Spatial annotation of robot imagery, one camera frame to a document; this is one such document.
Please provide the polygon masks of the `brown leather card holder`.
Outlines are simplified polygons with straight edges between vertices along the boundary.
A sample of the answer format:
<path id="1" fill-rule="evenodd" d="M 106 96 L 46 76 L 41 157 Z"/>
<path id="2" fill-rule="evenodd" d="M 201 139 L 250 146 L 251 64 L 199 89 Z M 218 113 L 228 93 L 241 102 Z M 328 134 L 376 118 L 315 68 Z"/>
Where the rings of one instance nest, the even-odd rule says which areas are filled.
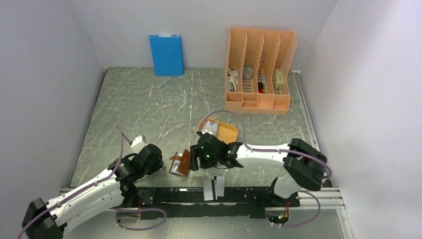
<path id="1" fill-rule="evenodd" d="M 185 149 L 183 152 L 176 152 L 170 160 L 172 163 L 169 174 L 186 178 L 190 171 L 191 153 Z"/>

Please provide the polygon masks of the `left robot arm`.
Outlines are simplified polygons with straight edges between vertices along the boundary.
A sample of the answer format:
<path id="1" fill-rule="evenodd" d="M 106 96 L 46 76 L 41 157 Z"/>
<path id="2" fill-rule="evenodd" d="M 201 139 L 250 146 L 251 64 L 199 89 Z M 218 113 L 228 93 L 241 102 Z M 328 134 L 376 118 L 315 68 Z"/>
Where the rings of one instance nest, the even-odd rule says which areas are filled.
<path id="1" fill-rule="evenodd" d="M 87 219 L 116 207 L 141 205 L 135 183 L 164 165 L 161 150 L 144 146 L 138 153 L 120 156 L 85 184 L 56 198 L 33 200 L 22 221 L 18 238 L 61 239 Z"/>

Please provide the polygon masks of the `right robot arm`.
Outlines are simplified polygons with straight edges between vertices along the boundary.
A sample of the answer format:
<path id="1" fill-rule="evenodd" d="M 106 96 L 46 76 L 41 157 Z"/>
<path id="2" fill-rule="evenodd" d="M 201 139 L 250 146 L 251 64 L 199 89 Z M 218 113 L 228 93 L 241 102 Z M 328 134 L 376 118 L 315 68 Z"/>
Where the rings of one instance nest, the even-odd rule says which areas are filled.
<path id="1" fill-rule="evenodd" d="M 219 164 L 228 169 L 251 166 L 284 168 L 287 173 L 273 180 L 268 194 L 274 206 L 281 206 L 301 189 L 319 191 L 325 176 L 330 173 L 327 157 L 299 138 L 280 145 L 250 145 L 239 141 L 225 143 L 212 134 L 203 133 L 189 152 L 193 171 Z"/>

